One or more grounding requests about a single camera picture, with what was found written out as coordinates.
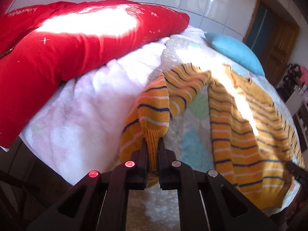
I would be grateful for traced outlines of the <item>turquoise knit cushion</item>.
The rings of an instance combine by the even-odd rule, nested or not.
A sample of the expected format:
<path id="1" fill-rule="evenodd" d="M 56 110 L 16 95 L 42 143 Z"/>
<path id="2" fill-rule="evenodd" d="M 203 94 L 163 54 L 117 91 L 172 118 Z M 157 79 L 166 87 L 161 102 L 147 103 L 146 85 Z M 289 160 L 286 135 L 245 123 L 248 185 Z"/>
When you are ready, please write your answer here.
<path id="1" fill-rule="evenodd" d="M 205 32 L 204 35 L 217 52 L 240 64 L 253 74 L 265 76 L 262 64 L 246 44 L 223 34 Z"/>

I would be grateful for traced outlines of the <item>long red pillow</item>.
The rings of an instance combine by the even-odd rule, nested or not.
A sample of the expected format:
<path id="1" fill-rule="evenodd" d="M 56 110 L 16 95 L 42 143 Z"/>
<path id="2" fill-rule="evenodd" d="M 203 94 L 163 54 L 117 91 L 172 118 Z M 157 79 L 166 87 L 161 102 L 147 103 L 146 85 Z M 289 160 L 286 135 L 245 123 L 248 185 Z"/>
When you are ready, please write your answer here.
<path id="1" fill-rule="evenodd" d="M 127 0 L 55 2 L 1 16 L 1 146 L 10 148 L 60 84 L 183 32 L 189 15 Z"/>

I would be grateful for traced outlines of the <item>yellow striped knit sweater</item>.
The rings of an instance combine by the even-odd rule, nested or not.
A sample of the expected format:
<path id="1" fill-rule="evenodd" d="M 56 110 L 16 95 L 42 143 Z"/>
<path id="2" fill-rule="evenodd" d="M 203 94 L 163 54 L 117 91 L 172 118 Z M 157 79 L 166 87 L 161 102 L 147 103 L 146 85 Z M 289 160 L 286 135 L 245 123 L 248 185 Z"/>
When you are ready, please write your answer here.
<path id="1" fill-rule="evenodd" d="M 138 96 L 121 135 L 125 162 L 145 142 L 151 171 L 158 169 L 158 142 L 169 123 L 207 88 L 215 169 L 260 209 L 281 207 L 292 177 L 285 164 L 303 166 L 293 127 L 270 95 L 230 66 L 201 70 L 181 64 L 160 73 Z"/>

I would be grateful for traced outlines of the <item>patchwork heart quilt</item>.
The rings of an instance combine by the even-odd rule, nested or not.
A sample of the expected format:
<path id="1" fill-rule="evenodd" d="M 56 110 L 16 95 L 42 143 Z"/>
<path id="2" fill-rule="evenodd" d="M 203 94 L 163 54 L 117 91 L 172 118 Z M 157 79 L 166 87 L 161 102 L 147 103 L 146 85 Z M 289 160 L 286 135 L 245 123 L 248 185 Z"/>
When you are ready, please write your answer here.
<path id="1" fill-rule="evenodd" d="M 161 61 L 166 66 L 161 69 L 157 76 L 163 71 L 181 64 L 192 64 L 201 68 L 201 70 L 213 70 L 221 65 L 230 66 L 235 73 L 242 77 L 250 78 L 268 93 L 277 105 L 278 110 L 295 127 L 289 110 L 268 80 L 264 76 L 253 74 L 240 64 L 215 51 L 206 40 L 204 32 L 198 28 L 190 26 L 181 34 L 169 37 L 165 52 L 162 53 Z M 215 169 L 207 98 L 207 88 L 201 89 L 191 106 L 170 121 L 167 133 L 160 138 L 163 139 L 167 149 L 175 152 L 179 161 L 200 172 Z M 261 210 L 267 215 L 281 211 L 290 205 L 298 189 L 299 184 L 294 182 L 292 177 L 291 187 L 283 200 L 282 206 Z M 158 170 L 150 170 L 147 188 L 144 191 L 130 193 L 126 228 L 127 230 L 180 229 L 177 192 L 175 190 L 163 191 L 160 189 Z"/>

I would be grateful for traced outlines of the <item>cluttered white shelf unit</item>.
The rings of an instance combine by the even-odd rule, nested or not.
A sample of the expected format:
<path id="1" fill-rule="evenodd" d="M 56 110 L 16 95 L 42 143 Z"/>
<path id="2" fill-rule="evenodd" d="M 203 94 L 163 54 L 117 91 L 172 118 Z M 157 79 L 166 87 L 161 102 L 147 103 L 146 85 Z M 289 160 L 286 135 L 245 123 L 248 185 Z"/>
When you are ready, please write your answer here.
<path id="1" fill-rule="evenodd" d="M 304 152 L 307 150 L 307 69 L 289 64 L 276 90 L 293 117 Z"/>

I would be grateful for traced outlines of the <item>brown wooden door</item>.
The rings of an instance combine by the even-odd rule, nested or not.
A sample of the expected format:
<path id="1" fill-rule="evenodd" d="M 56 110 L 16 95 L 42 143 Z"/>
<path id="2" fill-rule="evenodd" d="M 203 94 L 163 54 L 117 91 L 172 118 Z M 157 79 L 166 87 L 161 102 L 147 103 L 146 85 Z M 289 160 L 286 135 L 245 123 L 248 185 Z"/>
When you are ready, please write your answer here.
<path id="1" fill-rule="evenodd" d="M 275 17 L 260 62 L 266 79 L 276 86 L 286 70 L 289 58 L 295 48 L 300 27 L 281 17 Z"/>

